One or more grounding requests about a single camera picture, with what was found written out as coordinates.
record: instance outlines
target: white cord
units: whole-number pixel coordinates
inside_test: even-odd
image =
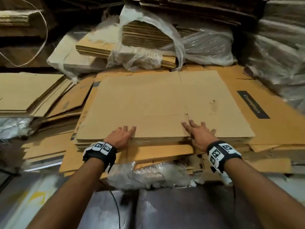
[[[46,34],[46,37],[45,37],[45,40],[44,40],[42,46],[40,47],[40,49],[38,50],[38,52],[36,53],[36,55],[35,55],[30,61],[26,62],[25,64],[22,64],[22,65],[15,65],[15,64],[12,63],[12,61],[10,61],[7,57],[5,57],[5,56],[0,52],[0,55],[2,55],[4,58],[7,59],[7,61],[9,61],[12,65],[14,65],[14,66],[16,66],[16,67],[21,67],[21,66],[27,65],[27,64],[29,64],[30,62],[32,62],[32,61],[40,54],[40,52],[41,52],[42,49],[44,48],[45,44],[47,43],[48,34],[49,34],[47,21],[45,20],[43,14],[40,12],[40,10],[37,9],[36,6],[34,6],[32,3],[30,3],[30,2],[28,2],[28,1],[26,1],[26,0],[22,0],[22,1],[25,1],[26,3],[29,3],[29,4],[30,4],[32,7],[34,7],[37,11],[39,11],[39,13],[40,13],[40,15],[41,15],[41,17],[42,17],[42,19],[43,19],[43,21],[44,21],[44,23],[45,23],[45,27],[46,27],[46,29],[47,29],[47,34]]]

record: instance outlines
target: finger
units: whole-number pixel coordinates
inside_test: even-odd
[[[132,135],[135,133],[135,130],[137,129],[137,127],[132,127],[131,130],[128,131],[128,135],[129,137],[132,137]]]
[[[196,125],[193,120],[190,120],[190,124],[193,128],[199,128],[199,125]]]
[[[185,122],[182,122],[182,126],[185,128],[185,130],[191,135],[192,134],[192,131],[193,131],[193,128],[188,125],[187,123]]]

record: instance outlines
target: person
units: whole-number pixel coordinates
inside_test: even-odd
[[[207,152],[209,145],[219,141],[205,123],[197,125],[192,120],[189,123],[182,125],[192,136],[193,145],[201,151]],[[135,130],[135,127],[129,131],[126,126],[118,128],[104,142],[119,150],[127,146]],[[304,206],[240,157],[225,161],[223,169],[254,209],[277,222],[280,228],[305,228]],[[44,204],[27,228],[77,228],[104,170],[101,159],[89,158]]]

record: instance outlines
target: wristband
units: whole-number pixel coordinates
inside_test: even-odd
[[[224,141],[212,142],[207,147],[207,153],[209,156],[209,161],[215,170],[219,173],[224,172],[224,163],[231,158],[240,158],[242,156],[237,152],[232,146]]]
[[[110,165],[108,173],[116,160],[116,147],[106,143],[97,142],[91,144],[83,153],[83,161],[88,161],[90,158],[98,158],[104,163],[104,171]]]

